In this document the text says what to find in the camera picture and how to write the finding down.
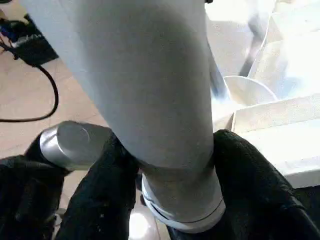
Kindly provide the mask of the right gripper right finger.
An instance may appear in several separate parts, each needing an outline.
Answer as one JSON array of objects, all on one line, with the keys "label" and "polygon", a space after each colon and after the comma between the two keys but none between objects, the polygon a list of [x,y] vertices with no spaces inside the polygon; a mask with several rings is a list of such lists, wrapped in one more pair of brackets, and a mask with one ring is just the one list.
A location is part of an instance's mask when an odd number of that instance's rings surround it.
[{"label": "right gripper right finger", "polygon": [[320,230],[285,177],[250,142],[229,130],[214,138],[214,165],[222,194],[242,198],[254,220],[252,240],[318,240]]}]

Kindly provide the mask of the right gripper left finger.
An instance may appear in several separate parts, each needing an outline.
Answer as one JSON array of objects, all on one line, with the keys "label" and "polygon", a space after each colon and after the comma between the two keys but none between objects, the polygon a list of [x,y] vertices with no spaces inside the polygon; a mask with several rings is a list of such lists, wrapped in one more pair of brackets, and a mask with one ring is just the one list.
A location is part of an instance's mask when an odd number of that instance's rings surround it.
[{"label": "right gripper left finger", "polygon": [[136,203],[135,158],[112,133],[72,195],[58,240],[127,240]]}]

